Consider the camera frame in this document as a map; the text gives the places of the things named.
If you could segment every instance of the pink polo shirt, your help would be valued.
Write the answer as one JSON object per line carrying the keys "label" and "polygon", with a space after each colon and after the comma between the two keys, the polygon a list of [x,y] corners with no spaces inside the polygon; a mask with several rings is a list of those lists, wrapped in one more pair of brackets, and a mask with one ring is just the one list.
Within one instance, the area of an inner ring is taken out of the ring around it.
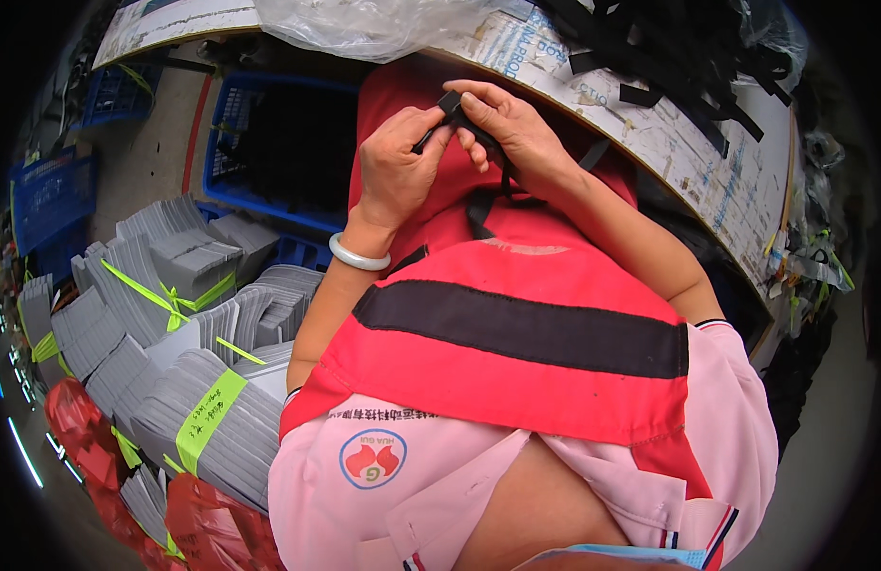
{"label": "pink polo shirt", "polygon": [[[723,542],[725,564],[764,516],[777,436],[735,330],[719,320],[688,329],[684,430],[712,500],[686,501],[685,481],[638,470],[628,448],[541,436],[633,545],[710,552]],[[281,442],[268,488],[278,553],[292,571],[450,569],[529,436],[354,394]]]}

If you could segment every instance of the logo patch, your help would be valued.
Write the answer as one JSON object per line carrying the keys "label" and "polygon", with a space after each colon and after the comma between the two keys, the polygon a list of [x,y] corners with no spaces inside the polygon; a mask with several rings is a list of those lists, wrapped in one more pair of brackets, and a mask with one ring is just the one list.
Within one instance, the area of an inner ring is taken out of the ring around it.
{"label": "logo patch", "polygon": [[359,490],[389,483],[406,463],[408,445],[401,436],[383,428],[362,430],[339,451],[342,474]]}

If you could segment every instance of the concrete floor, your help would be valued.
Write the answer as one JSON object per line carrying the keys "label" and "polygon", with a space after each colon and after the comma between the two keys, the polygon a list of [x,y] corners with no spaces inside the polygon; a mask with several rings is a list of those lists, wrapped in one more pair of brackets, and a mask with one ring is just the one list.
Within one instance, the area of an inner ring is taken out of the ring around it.
{"label": "concrete floor", "polygon": [[[193,59],[195,44],[181,47],[172,56]],[[204,79],[197,73],[168,69],[161,76],[157,103],[148,120],[131,125],[113,123],[103,131],[79,134],[81,140],[95,143],[101,152],[93,239],[107,241],[114,236],[118,220],[154,200],[181,193],[189,132]],[[195,146],[189,188],[198,198],[202,198],[206,138],[220,85],[220,80],[212,82]],[[860,275],[860,271],[854,272],[854,277]],[[860,294],[841,296],[836,308],[840,318],[831,349],[808,394],[802,428],[789,442],[764,524],[743,554],[726,567],[732,571],[804,568],[832,529],[855,485],[874,371],[864,360]],[[45,476],[45,497],[57,513],[70,520],[70,530],[100,535],[100,530],[93,529],[100,522],[95,523],[93,511],[89,512],[88,498],[75,490],[76,483],[56,458],[49,458],[55,455],[45,440],[43,415],[18,414],[23,418],[23,441],[29,451],[37,451],[33,460]],[[73,492],[68,490],[70,482]],[[74,531],[70,531],[69,541],[81,544],[83,549],[95,544],[91,535]],[[125,569],[131,560],[131,556],[111,549],[107,554],[95,555],[94,568]],[[109,561],[113,565],[105,566]]]}

